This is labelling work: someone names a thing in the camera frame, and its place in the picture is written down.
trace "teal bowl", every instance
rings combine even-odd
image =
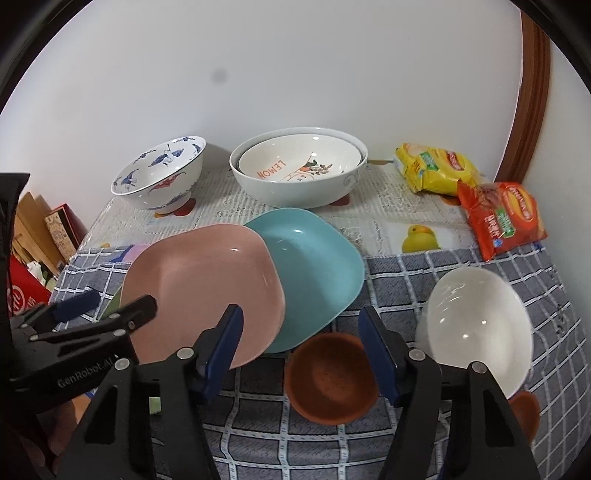
[[[340,315],[365,279],[357,249],[307,210],[280,208],[246,224],[265,241],[285,294],[285,320],[266,353],[298,346]]]

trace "large white bowl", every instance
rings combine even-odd
[[[238,161],[251,147],[271,138],[285,135],[315,134],[340,138],[354,145],[361,154],[361,162],[351,171],[314,181],[266,181],[249,177],[238,170]],[[319,127],[295,127],[267,132],[245,141],[230,155],[230,168],[240,186],[256,200],[273,207],[314,208],[335,202],[347,195],[359,181],[367,163],[368,149],[353,135]]]
[[[530,316],[511,285],[483,268],[460,267],[439,280],[415,339],[440,364],[483,362],[507,398],[531,368]]]

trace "plaid tablecloth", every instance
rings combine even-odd
[[[70,325],[94,322],[122,283],[129,264],[112,263],[125,248],[78,253],[61,275],[53,300],[95,288],[101,304]],[[557,479],[589,437],[589,372],[586,342],[545,249],[517,248],[484,263],[478,249],[433,251],[367,258],[366,281],[355,302],[327,330],[357,335],[357,315],[373,305],[388,329],[412,346],[417,318],[435,283],[461,265],[478,265],[509,281],[530,314],[534,335],[532,370],[524,388],[541,407],[540,429],[532,449],[543,479]],[[222,479],[371,480],[377,478],[395,432],[398,411],[380,398],[363,418],[347,425],[321,426],[290,408],[283,371],[289,353],[264,355],[229,372],[223,390],[203,409],[207,438]],[[429,478],[443,463],[450,404],[442,403]],[[152,416],[158,477],[168,468],[160,440],[160,418]]]

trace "pink bowl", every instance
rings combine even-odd
[[[242,225],[218,224],[165,238],[131,265],[121,305],[144,295],[155,319],[131,336],[140,363],[164,360],[214,327],[230,303],[244,312],[231,368],[262,354],[283,324],[285,297],[265,242]]]

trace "white bowl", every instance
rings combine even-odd
[[[530,316],[511,285],[483,268],[460,267],[439,280],[415,339],[440,364],[466,368],[483,362],[507,398],[531,368]]]
[[[359,150],[345,140],[295,134],[249,148],[238,160],[238,170],[266,181],[311,181],[351,171],[360,161]]]
[[[203,160],[206,142],[201,137],[175,138],[150,148],[119,172],[111,193],[140,210],[170,213],[191,197]]]
[[[249,177],[238,170],[238,161],[253,146],[286,135],[314,134],[340,138],[354,145],[361,154],[361,162],[353,170],[314,181],[266,181]],[[314,208],[335,202],[347,195],[359,181],[368,159],[367,147],[353,135],[319,127],[294,127],[267,132],[245,141],[230,155],[230,168],[240,186],[256,200],[273,207]]]

